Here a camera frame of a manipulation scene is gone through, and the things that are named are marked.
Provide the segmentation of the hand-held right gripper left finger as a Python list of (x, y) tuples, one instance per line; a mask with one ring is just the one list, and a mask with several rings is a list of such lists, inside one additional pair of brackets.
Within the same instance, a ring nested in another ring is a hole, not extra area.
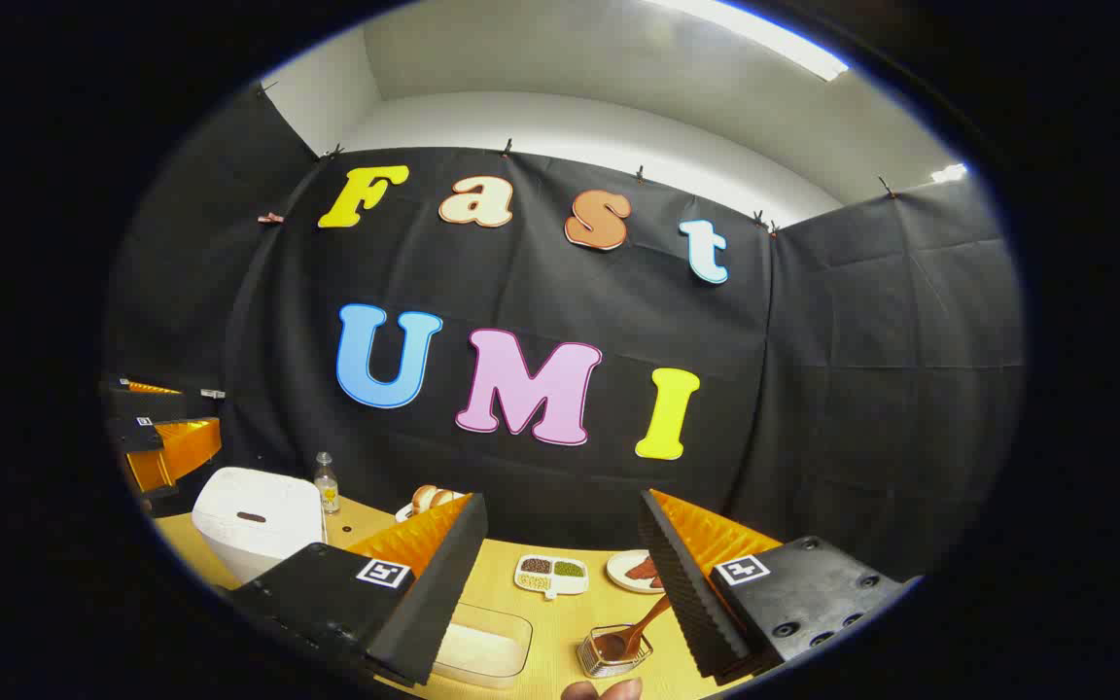
[(349, 548), (304, 545), (228, 601), (329, 672), (426, 685), (486, 532), (472, 493)]

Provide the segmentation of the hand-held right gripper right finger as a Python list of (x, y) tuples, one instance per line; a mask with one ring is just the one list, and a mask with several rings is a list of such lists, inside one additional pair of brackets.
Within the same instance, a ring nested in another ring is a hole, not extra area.
[(775, 541), (657, 489), (641, 493), (640, 536), (699, 674), (718, 685), (797, 664), (917, 584), (823, 538)]

